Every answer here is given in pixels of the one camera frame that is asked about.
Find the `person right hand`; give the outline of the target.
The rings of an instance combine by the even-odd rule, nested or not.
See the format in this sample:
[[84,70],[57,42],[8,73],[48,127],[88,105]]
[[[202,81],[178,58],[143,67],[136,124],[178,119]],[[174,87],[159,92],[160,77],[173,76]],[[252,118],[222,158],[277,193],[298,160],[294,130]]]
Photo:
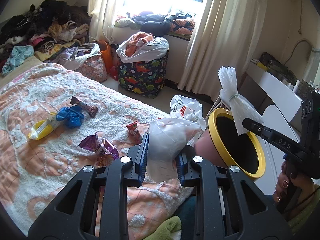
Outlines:
[[287,172],[288,164],[289,163],[287,161],[284,161],[282,163],[281,173],[278,176],[278,182],[273,194],[273,200],[278,203],[286,199],[288,191],[287,188],[289,187],[289,185],[295,185],[296,187],[301,189],[301,194],[299,195],[299,198],[297,200],[297,204],[301,204],[284,215],[287,221],[295,218],[298,214],[300,214],[316,195],[316,187],[310,177],[302,173],[297,173],[296,171],[287,176],[289,174]]

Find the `green sleeve forearm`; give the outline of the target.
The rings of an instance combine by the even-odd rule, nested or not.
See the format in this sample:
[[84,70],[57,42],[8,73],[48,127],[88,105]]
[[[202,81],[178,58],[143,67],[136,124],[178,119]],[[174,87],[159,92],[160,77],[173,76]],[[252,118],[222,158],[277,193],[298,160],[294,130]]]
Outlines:
[[308,205],[298,215],[296,215],[294,218],[288,221],[288,224],[294,235],[306,223],[306,221],[314,211],[315,207],[317,206],[318,202],[319,202],[319,185],[315,184],[315,194],[313,197],[311,197],[311,200],[308,203]]

